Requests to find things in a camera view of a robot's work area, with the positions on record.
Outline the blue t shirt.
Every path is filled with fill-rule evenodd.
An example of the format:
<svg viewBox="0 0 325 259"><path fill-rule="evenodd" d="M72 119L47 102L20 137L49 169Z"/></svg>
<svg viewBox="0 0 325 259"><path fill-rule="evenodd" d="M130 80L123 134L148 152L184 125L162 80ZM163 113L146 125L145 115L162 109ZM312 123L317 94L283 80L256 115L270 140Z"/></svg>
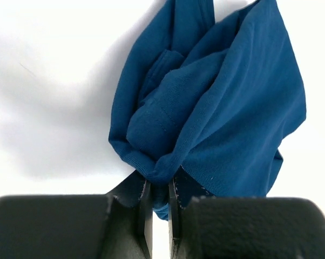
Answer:
<svg viewBox="0 0 325 259"><path fill-rule="evenodd" d="M306 119L299 67L276 1L215 20L212 1L167 1L134 43L114 95L109 143L155 185L179 168L216 196L264 197L282 140Z"/></svg>

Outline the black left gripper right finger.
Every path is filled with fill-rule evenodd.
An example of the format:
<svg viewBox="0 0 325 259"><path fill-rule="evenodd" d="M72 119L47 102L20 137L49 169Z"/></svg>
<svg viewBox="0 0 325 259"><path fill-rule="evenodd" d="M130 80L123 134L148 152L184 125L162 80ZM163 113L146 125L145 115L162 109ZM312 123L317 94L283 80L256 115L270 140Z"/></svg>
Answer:
<svg viewBox="0 0 325 259"><path fill-rule="evenodd" d="M183 167L179 167L168 184L168 226L170 258L177 258L182 239L182 211L193 197L214 197L215 195L193 179Z"/></svg>

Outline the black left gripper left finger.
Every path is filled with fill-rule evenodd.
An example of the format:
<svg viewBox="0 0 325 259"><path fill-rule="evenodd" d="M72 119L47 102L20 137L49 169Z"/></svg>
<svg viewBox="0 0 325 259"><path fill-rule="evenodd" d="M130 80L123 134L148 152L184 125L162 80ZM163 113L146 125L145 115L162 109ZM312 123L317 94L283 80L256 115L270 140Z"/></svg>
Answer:
<svg viewBox="0 0 325 259"><path fill-rule="evenodd" d="M106 258L152 258L151 184L137 171L106 194Z"/></svg>

